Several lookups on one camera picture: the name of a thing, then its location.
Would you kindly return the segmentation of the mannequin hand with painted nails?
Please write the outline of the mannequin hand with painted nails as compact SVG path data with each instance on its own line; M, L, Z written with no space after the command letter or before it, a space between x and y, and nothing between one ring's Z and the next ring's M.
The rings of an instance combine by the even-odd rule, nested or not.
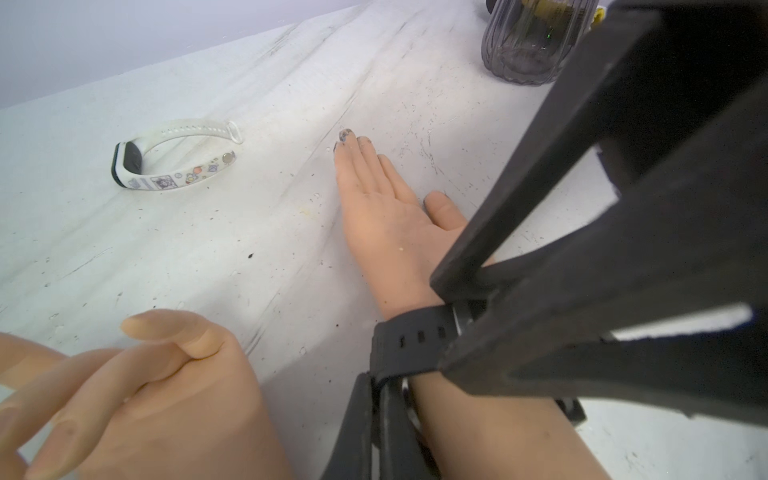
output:
M440 191L420 200L371 140L334 147L347 244L384 319L441 304L429 279L467 220ZM409 379L428 448L445 479L605 479L550 398L475 397L427 373Z

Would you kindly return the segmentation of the mannequin hand with bent fingers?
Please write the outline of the mannequin hand with bent fingers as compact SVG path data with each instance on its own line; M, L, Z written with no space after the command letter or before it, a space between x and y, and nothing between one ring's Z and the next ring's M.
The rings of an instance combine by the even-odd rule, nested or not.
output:
M67 356L1 337L5 479L290 479L239 341L203 316L125 319L131 347Z

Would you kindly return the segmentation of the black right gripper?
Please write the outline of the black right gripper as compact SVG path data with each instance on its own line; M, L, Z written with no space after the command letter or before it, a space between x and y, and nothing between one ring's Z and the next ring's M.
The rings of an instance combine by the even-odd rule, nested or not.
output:
M655 14L659 26L617 62L606 98L614 118L599 158L619 192L636 184L669 152L767 71L764 1L616 1L618 26Z

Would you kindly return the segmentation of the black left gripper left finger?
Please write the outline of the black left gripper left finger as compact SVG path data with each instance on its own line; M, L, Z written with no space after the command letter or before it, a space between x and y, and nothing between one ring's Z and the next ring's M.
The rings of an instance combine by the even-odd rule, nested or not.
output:
M372 476L375 411L373 380L357 376L322 480L368 480Z

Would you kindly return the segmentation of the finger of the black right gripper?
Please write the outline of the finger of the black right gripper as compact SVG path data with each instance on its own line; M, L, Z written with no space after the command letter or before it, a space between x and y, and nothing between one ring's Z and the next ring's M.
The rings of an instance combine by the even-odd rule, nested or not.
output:
M551 88L498 181L430 279L447 303L485 297L526 276L565 244L482 270L581 156L618 132L642 104L645 68L660 41L656 10L617 5L586 35Z
M755 83L444 353L474 395L767 421L767 84Z

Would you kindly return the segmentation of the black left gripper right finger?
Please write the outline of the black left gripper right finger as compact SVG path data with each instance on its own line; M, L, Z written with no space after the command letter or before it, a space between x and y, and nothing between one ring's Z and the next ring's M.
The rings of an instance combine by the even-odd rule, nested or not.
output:
M380 478L439 479L408 416L401 379L391 380L381 389L378 417Z

